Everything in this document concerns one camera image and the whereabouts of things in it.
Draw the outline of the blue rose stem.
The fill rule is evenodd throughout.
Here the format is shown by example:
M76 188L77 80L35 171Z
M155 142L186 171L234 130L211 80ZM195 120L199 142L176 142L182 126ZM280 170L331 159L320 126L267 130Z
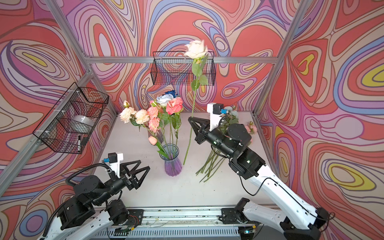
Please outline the blue rose stem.
M167 91L167 92L165 92L165 94L167 94L167 95L172 95L173 98L178 97L178 94L176 93L175 90Z

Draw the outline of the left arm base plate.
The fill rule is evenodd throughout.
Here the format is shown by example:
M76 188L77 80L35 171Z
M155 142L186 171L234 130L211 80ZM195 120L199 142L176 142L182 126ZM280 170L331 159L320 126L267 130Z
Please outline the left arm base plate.
M137 227L142 224L144 217L143 209L128 209L121 215L122 221L119 226Z

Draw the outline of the purple-blue glass vase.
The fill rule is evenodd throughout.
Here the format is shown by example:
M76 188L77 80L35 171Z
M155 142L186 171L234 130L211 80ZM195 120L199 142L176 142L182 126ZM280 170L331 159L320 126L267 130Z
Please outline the purple-blue glass vase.
M182 171L182 163L179 160L179 148L175 144L163 145L159 155L165 163L165 172L168 176L175 177Z

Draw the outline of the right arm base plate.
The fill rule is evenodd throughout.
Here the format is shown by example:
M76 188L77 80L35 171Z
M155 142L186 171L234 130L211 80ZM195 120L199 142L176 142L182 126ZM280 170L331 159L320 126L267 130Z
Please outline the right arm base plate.
M218 220L222 222L225 225L230 224L258 224L256 221L251 221L246 218L246 216L240 212L239 210L236 210L235 208L221 208L221 214L218 217Z

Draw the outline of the large pink rose stem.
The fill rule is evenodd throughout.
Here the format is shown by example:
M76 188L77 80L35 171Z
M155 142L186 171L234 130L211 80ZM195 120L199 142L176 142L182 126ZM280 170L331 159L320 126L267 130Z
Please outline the large pink rose stem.
M181 121L181 112L183 111L183 100L180 97L174 98L170 100L167 103L166 106L166 112L168 113L170 117L170 124L173 129L173 144L177 145L178 144L178 139L179 139L179 129L182 125Z

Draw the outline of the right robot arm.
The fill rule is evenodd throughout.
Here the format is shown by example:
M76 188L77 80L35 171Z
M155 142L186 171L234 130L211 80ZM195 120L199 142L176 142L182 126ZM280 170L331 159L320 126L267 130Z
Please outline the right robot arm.
M235 207L240 220L258 222L281 232L287 240L318 240L321 227L329 222L330 213L314 207L293 192L266 162L249 148L251 135L243 124L232 124L224 134L211 129L208 119L189 117L196 142L208 142L229 159L230 168L241 178L265 193L278 210L242 198Z

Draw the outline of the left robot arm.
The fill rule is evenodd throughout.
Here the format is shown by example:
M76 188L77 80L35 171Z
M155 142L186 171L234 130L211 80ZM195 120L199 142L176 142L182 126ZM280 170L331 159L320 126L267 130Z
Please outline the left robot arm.
M128 219L129 213L122 200L116 199L110 203L108 200L116 194L122 195L124 188L137 190L141 187L151 168L146 166L139 169L140 164L140 160L122 164L115 163L121 169L114 171L112 165L102 162L85 167L67 177L66 184L73 187L75 196L54 210L40 239L47 240L53 235L49 231L52 229L55 219L60 220L59 230L61 231L79 227L96 213L94 206L101 206L104 203L106 204L105 211L110 216L109 222L113 224L124 223ZM99 177L95 175L85 177L78 184L72 182L74 177L97 167L106 169L110 179L105 183L101 182Z

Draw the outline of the red-grey glass vase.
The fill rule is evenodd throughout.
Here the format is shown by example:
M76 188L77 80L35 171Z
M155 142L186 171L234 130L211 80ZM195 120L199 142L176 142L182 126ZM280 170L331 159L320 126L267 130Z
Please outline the red-grey glass vase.
M150 136L154 136L158 139L160 144L162 144L164 142L164 135L163 135L162 129L158 129L156 132L152 132L151 130L147 130L147 132L148 132L148 138Z

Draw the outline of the peach peony stem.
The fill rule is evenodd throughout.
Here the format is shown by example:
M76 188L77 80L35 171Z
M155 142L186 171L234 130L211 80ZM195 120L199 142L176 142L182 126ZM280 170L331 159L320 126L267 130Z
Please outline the peach peony stem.
M120 120L125 124L131 123L133 126L140 128L145 128L148 130L148 122L150 117L147 113L147 110L135 110L128 101L124 101L123 110L119 114Z

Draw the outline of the single pink bud stem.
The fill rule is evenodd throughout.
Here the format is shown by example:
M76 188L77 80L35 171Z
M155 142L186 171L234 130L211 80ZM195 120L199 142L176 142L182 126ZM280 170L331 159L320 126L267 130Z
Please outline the single pink bud stem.
M151 145L156 146L158 148L158 153L161 157L164 157L166 160L169 159L169 155L166 153L164 147L160 144L156 137L150 136L149 142L151 143Z

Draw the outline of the pink carnation stem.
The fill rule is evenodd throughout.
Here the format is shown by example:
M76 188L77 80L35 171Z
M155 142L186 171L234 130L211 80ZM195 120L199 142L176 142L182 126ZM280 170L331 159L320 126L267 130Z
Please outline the pink carnation stem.
M155 101L150 102L150 107L147 109L147 113L150 117L148 128L152 132L156 132L158 129L162 129L163 131L165 126L170 123L168 116L164 112L164 108Z

